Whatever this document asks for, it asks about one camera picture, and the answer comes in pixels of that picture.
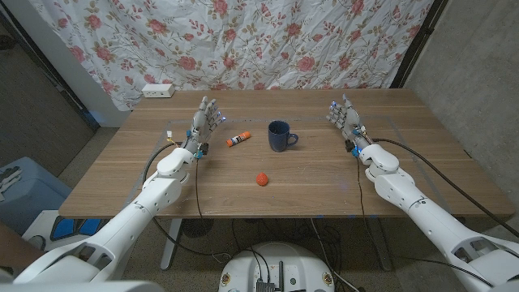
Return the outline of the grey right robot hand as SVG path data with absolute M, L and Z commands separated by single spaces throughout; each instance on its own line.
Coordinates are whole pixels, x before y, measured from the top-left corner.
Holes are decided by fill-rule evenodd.
M 342 94 L 343 104 L 332 101 L 326 119 L 341 131 L 345 139 L 345 149 L 354 157 L 360 157 L 364 148 L 372 144 L 366 128 L 361 122 L 358 112 L 353 107 L 351 100 Z

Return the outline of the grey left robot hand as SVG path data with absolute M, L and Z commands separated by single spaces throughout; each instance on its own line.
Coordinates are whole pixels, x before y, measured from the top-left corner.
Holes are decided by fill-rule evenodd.
M 182 148 L 191 152 L 197 159 L 205 156 L 208 153 L 208 141 L 212 133 L 225 120 L 218 108 L 217 100 L 209 100 L 204 96 L 193 116 L 191 128 L 182 142 Z

